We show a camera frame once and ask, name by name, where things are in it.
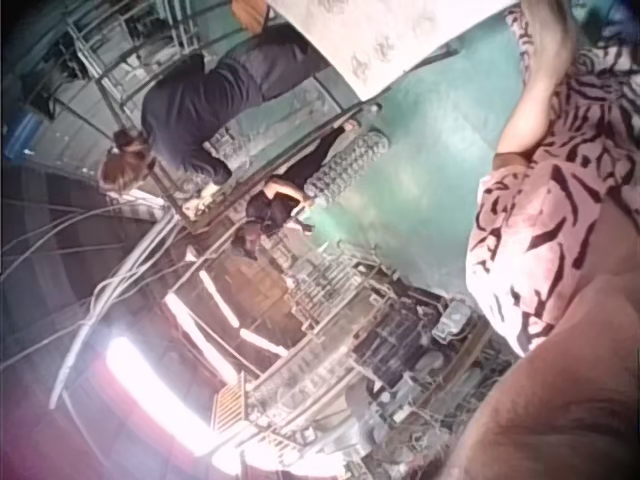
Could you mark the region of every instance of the teal floor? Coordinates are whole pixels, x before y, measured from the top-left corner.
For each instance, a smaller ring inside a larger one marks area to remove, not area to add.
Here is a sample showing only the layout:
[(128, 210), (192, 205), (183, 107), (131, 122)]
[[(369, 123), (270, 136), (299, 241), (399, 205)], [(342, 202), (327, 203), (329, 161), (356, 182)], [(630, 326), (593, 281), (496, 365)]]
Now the teal floor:
[(383, 97), (376, 126), (390, 151), (338, 203), (311, 215), (317, 241), (377, 245), (407, 280), (449, 295), (466, 295), (478, 180), (521, 90), (517, 46), (501, 16), (459, 42), (459, 55)]

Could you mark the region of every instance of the man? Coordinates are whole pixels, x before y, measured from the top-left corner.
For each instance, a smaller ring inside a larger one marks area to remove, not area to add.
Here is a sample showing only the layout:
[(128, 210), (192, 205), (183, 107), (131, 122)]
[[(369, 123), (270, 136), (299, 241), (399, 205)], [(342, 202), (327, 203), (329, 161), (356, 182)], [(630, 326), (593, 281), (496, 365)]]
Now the man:
[(127, 192), (142, 183), (155, 157), (223, 185), (231, 170), (202, 146), (243, 111), (277, 98), (328, 66), (290, 25), (277, 25), (241, 42), (205, 73), (201, 54), (160, 79), (142, 103), (142, 132), (119, 130), (98, 173), (104, 191)]
[(240, 255), (256, 260), (256, 250), (262, 235), (270, 237), (283, 227), (311, 235), (313, 227), (293, 215), (299, 207), (313, 206), (313, 199), (304, 193), (304, 186), (320, 170), (336, 140), (343, 133), (358, 127), (355, 120), (348, 120), (325, 135), (311, 153), (291, 165), (284, 173), (271, 176), (262, 190), (247, 202), (247, 222), (236, 232), (231, 248)]

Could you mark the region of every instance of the fluorescent light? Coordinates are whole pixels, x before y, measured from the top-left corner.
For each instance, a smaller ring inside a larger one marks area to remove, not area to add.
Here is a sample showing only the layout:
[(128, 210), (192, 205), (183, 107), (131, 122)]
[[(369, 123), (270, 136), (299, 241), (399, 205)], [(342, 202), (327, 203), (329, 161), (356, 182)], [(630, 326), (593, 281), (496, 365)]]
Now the fluorescent light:
[(253, 332), (250, 332), (249, 330), (245, 330), (244, 328), (240, 330), (240, 336), (244, 338), (247, 342), (251, 342), (254, 345), (257, 345), (258, 347), (264, 348), (265, 350), (269, 350), (270, 352), (273, 352), (276, 355), (280, 355), (281, 357), (284, 357), (287, 355), (287, 353), (289, 353), (289, 351), (286, 348), (281, 347), (280, 345), (275, 345), (271, 343), (269, 340), (262, 338), (261, 336), (256, 335)]
[(160, 380), (127, 338), (111, 341), (107, 365), (149, 416), (194, 455), (213, 448), (215, 433)]
[(204, 283), (206, 289), (209, 290), (209, 293), (220, 307), (220, 310), (222, 310), (222, 313), (224, 313), (224, 316), (227, 317), (227, 320), (229, 320), (231, 326), (233, 328), (240, 328), (240, 321), (238, 320), (238, 317), (236, 317), (235, 313), (233, 313), (231, 307), (227, 305), (227, 302), (224, 301), (222, 295), (220, 295), (220, 292), (218, 292), (218, 289), (214, 285), (213, 280), (211, 280), (209, 274), (204, 270), (201, 270), (199, 275), (202, 283)]
[(193, 342), (198, 346), (211, 366), (220, 374), (222, 379), (228, 384), (235, 385), (238, 381), (238, 373), (233, 366), (204, 338), (202, 332), (191, 317), (191, 312), (175, 294), (170, 293), (164, 299), (165, 303), (173, 312), (178, 323), (189, 334)]

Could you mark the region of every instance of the skin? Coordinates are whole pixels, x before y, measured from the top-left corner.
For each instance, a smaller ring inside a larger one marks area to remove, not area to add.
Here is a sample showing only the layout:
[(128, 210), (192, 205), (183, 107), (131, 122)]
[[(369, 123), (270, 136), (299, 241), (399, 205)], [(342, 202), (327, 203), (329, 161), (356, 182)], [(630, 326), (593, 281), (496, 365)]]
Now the skin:
[[(536, 53), (494, 170), (528, 165), (524, 152), (545, 135), (553, 89), (573, 56), (574, 33), (559, 14), (566, 2), (522, 5)], [(640, 478), (640, 238), (611, 200), (589, 248), (566, 313), (488, 395), (442, 479)]]

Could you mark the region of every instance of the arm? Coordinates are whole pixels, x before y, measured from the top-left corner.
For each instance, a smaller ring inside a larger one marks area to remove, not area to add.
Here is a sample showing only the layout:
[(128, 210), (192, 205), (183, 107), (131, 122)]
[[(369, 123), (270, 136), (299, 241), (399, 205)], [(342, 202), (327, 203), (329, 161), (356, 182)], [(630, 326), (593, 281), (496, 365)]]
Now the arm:
[(300, 203), (308, 203), (310, 200), (309, 197), (293, 183), (280, 178), (272, 178), (269, 180), (263, 190), (270, 199), (273, 199), (277, 193), (281, 193), (288, 197), (295, 198)]
[(311, 234), (313, 232), (313, 226), (302, 222), (298, 218), (291, 217), (284, 224), (285, 227), (290, 228), (292, 230), (300, 231), (304, 234)]

